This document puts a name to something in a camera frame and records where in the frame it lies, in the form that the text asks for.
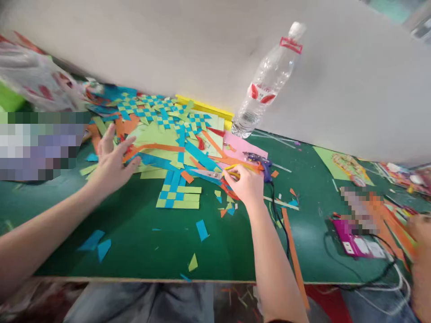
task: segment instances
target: person's left hand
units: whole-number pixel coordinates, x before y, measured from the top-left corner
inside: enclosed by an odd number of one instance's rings
[[[123,166],[123,156],[136,137],[128,137],[114,149],[114,133],[115,127],[112,123],[97,148],[99,164],[84,186],[91,194],[97,194],[102,199],[127,183],[141,163],[141,158],[136,157],[126,167]]]

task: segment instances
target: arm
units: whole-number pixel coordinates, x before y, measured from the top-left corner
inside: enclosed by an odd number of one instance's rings
[[[224,177],[244,202],[250,217],[256,282],[264,321],[308,322],[292,268],[264,204],[263,178],[241,165],[232,171],[240,174],[239,181],[235,182],[226,171]]]
[[[413,310],[424,323],[431,322],[431,218],[410,218],[409,232],[418,242],[413,265]]]
[[[99,144],[99,164],[82,189],[0,237],[0,302],[34,273],[93,209],[129,180],[140,158],[125,168],[121,160],[135,138],[115,150],[113,138],[111,125]]]

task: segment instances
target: plastic water bottle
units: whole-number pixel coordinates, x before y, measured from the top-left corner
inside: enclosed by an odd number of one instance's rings
[[[266,109],[271,105],[292,74],[296,60],[302,52],[298,40],[305,25],[294,22],[286,37],[260,62],[246,98],[233,117],[232,133],[247,138],[257,127]]]

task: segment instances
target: scissors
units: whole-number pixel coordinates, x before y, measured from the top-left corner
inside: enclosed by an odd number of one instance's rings
[[[230,169],[234,168],[236,165],[237,164],[226,167],[225,170],[230,170]],[[218,179],[221,182],[220,187],[226,192],[227,195],[229,195],[234,200],[240,199],[235,194],[234,191],[229,189],[230,186],[229,186],[228,182],[223,178],[223,173],[218,173],[218,172],[209,171],[209,170],[193,170],[193,172],[198,173],[198,174],[203,175],[203,176]],[[240,177],[241,177],[238,173],[234,173],[234,172],[228,172],[228,173],[229,173],[229,175],[234,176],[237,179],[240,179]]]

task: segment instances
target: hand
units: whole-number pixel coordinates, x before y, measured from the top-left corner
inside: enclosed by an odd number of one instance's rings
[[[123,155],[136,137],[127,138],[114,149],[114,133],[114,124],[110,124],[97,147],[99,164],[88,183],[84,186],[85,189],[90,191],[90,194],[97,194],[102,199],[105,199],[127,183],[141,163],[141,158],[136,157],[127,167],[123,166]]]
[[[407,229],[419,245],[431,248],[431,217],[429,214],[417,214],[409,218]]]
[[[229,171],[238,173],[241,176],[240,179],[235,182],[226,170],[223,171],[224,178],[229,186],[247,207],[256,202],[263,202],[264,178],[262,176],[245,168],[243,165],[235,166]]]

